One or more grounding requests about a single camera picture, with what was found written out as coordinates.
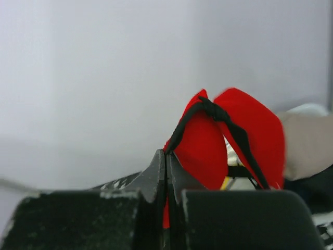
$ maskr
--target beige cloth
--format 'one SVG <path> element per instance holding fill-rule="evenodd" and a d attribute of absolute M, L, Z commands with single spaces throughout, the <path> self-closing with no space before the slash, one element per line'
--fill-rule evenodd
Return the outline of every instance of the beige cloth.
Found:
<path fill-rule="evenodd" d="M 314 117 L 280 112 L 277 116 L 286 138 L 286 179 L 311 177 L 333 164 L 333 115 Z"/>

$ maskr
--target beige bag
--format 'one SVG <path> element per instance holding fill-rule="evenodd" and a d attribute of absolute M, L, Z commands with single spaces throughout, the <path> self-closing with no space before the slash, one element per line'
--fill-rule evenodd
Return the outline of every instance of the beige bag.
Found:
<path fill-rule="evenodd" d="M 280 112 L 277 116 L 286 138 L 286 179 L 311 177 L 333 164 L 333 115 L 314 117 Z"/>

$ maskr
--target red object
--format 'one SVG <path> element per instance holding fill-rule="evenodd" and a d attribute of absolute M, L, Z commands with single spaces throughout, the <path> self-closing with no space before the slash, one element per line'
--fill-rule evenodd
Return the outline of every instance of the red object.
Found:
<path fill-rule="evenodd" d="M 183 115 L 199 96 L 188 103 Z M 264 105 L 245 92 L 231 88 L 215 98 L 214 103 L 227 111 L 231 120 L 248 134 L 251 152 L 273 188 L 283 186 L 285 140 L 279 119 Z M 227 153 L 223 136 L 227 138 L 244 166 L 256 178 L 239 146 L 224 122 L 215 122 L 205 111 L 199 111 L 186 124 L 183 139 L 174 150 L 183 168 L 210 190 L 219 190 L 227 175 Z M 169 227 L 168 201 L 164 210 L 163 227 Z"/>

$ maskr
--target beige fabric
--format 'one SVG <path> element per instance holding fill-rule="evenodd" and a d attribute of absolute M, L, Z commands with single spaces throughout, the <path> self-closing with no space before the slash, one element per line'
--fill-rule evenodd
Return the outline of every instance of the beige fabric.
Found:
<path fill-rule="evenodd" d="M 313 117 L 280 112 L 277 116 L 286 138 L 285 178 L 311 177 L 333 164 L 333 115 Z"/>

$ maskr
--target white wall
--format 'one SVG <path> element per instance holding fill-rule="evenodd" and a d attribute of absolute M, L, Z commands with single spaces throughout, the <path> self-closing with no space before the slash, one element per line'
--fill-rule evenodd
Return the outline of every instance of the white wall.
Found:
<path fill-rule="evenodd" d="M 329 1 L 0 0 L 0 175 L 87 188 L 145 168 L 201 88 L 327 103 Z"/>

